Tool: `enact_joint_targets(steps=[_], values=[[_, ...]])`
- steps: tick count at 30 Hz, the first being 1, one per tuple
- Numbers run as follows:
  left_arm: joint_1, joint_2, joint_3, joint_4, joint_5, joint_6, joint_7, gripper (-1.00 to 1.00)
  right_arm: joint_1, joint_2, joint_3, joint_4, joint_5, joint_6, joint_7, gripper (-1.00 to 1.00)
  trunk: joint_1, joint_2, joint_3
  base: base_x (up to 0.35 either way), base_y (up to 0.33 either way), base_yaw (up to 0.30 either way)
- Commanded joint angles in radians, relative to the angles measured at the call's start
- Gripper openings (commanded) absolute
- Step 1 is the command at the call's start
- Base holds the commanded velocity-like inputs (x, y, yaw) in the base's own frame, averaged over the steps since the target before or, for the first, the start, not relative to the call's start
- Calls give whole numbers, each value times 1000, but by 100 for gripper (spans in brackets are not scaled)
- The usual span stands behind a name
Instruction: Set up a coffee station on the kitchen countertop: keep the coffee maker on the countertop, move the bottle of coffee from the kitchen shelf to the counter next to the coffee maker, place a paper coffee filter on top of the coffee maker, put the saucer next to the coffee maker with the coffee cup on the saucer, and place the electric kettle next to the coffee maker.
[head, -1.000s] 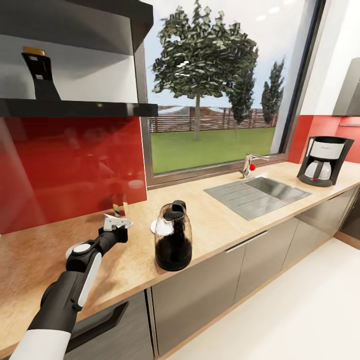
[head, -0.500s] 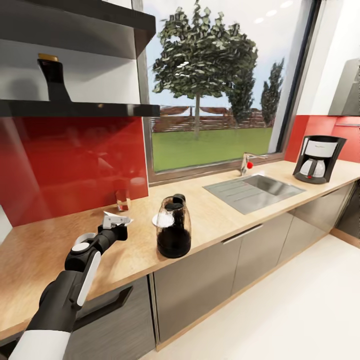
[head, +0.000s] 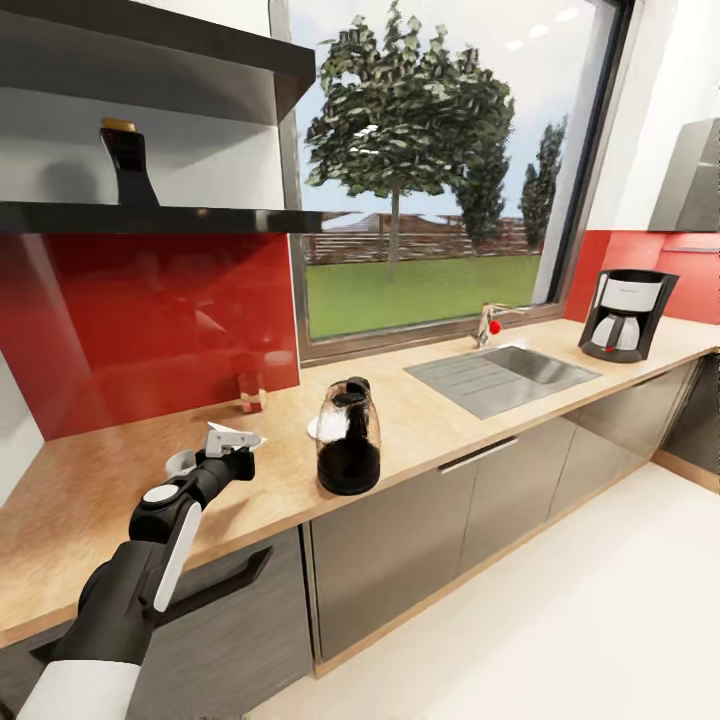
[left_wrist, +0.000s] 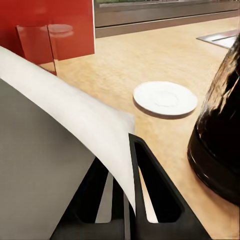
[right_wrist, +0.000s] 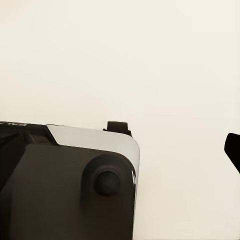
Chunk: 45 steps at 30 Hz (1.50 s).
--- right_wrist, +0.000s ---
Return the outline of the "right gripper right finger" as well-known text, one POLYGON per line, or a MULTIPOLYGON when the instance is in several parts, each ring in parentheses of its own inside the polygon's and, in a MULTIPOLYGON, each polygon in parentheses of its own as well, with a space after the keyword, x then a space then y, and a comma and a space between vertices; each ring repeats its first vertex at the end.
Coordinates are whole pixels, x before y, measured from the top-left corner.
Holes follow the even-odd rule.
POLYGON ((229 133, 227 135, 224 151, 240 173, 240 135, 229 133))

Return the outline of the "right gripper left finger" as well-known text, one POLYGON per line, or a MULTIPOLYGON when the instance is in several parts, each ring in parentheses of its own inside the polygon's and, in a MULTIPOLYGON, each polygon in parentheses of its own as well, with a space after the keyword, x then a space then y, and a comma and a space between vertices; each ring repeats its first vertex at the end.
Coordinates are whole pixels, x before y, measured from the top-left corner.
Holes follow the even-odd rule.
POLYGON ((0 193, 26 152, 22 133, 0 138, 0 193))

